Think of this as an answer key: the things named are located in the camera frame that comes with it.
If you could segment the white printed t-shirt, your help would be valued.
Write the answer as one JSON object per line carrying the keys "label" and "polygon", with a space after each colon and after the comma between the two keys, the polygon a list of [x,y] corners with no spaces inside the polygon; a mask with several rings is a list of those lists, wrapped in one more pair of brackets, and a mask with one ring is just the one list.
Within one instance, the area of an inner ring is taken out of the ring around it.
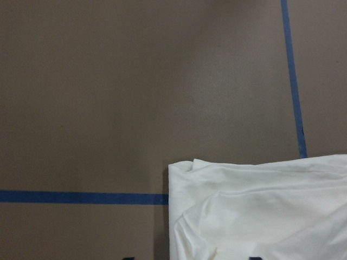
{"label": "white printed t-shirt", "polygon": [[346,155],[169,165],[171,259],[346,259]]}

